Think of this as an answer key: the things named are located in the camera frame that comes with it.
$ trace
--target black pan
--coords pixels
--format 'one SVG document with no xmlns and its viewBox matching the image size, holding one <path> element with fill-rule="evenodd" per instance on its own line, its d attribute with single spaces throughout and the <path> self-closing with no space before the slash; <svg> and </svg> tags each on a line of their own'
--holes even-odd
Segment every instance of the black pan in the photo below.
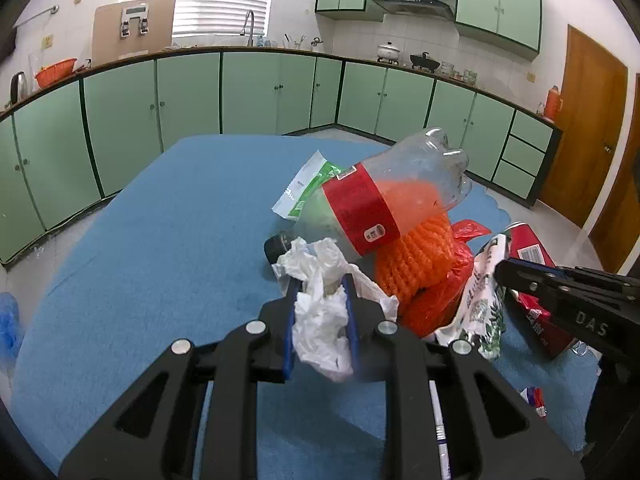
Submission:
<svg viewBox="0 0 640 480">
<path fill-rule="evenodd" d="M 411 54 L 409 57 L 411 58 L 411 63 L 413 63 L 412 68 L 419 66 L 421 68 L 426 68 L 429 72 L 433 73 L 433 71 L 440 66 L 440 62 L 433 59 L 433 57 L 429 57 L 428 52 L 423 52 L 421 56 Z"/>
</svg>

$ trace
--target white pot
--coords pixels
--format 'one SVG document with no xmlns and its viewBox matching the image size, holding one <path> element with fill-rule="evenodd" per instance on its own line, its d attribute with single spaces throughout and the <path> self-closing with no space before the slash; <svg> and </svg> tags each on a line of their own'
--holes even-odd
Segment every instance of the white pot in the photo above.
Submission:
<svg viewBox="0 0 640 480">
<path fill-rule="evenodd" d="M 390 41 L 387 41 L 384 45 L 378 46 L 378 57 L 388 59 L 389 61 L 398 61 L 398 59 L 400 59 L 401 52 L 402 50 L 394 46 Z"/>
</svg>

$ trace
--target silver screw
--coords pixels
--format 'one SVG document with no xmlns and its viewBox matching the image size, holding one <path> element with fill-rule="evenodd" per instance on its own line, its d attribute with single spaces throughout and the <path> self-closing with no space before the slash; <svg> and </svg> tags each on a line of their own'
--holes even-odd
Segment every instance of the silver screw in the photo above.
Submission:
<svg viewBox="0 0 640 480">
<path fill-rule="evenodd" d="M 465 341 L 464 339 L 456 339 L 452 344 L 451 348 L 456 354 L 467 355 L 471 352 L 473 348 L 469 341 Z"/>
<path fill-rule="evenodd" d="M 244 326 L 244 329 L 249 334 L 258 335 L 264 332 L 265 330 L 267 330 L 267 326 L 263 321 L 260 321 L 259 319 L 254 319 L 253 321 L 250 321 L 249 323 L 247 323 Z"/>
<path fill-rule="evenodd" d="M 384 335 L 393 335 L 398 331 L 398 325 L 393 321 L 380 321 L 378 323 L 378 332 Z"/>
<path fill-rule="evenodd" d="M 191 350 L 191 343 L 186 339 L 177 339 L 171 344 L 171 352 L 176 355 L 186 354 Z"/>
</svg>

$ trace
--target crumpled tissue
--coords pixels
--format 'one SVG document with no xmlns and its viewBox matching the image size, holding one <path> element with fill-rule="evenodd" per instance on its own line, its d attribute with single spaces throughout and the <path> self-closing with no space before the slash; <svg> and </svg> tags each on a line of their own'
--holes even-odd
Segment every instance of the crumpled tissue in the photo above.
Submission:
<svg viewBox="0 0 640 480">
<path fill-rule="evenodd" d="M 353 374 L 346 335 L 347 293 L 340 284 L 345 274 L 353 275 L 361 298 L 380 304 L 386 319 L 395 321 L 398 316 L 398 298 L 387 296 L 357 265 L 348 263 L 331 238 L 312 244 L 296 238 L 271 267 L 283 293 L 290 276 L 303 283 L 294 306 L 293 348 L 301 362 L 332 381 Z"/>
</svg>

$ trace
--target drawer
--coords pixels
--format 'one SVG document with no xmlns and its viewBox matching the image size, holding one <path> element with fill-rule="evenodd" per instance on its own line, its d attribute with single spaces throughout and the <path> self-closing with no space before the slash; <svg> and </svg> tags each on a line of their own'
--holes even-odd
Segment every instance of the drawer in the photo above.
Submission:
<svg viewBox="0 0 640 480">
<path fill-rule="evenodd" d="M 509 136 L 502 158 L 521 170 L 536 175 L 540 169 L 540 164 L 542 164 L 542 159 L 545 158 L 545 154 L 516 139 L 516 137 Z"/>
<path fill-rule="evenodd" d="M 518 111 L 513 120 L 510 133 L 546 152 L 553 128 Z"/>
<path fill-rule="evenodd" d="M 518 196 L 526 198 L 534 180 L 529 173 L 525 173 L 508 162 L 501 160 L 500 164 L 498 164 L 498 169 L 495 171 L 493 182 Z"/>
</svg>

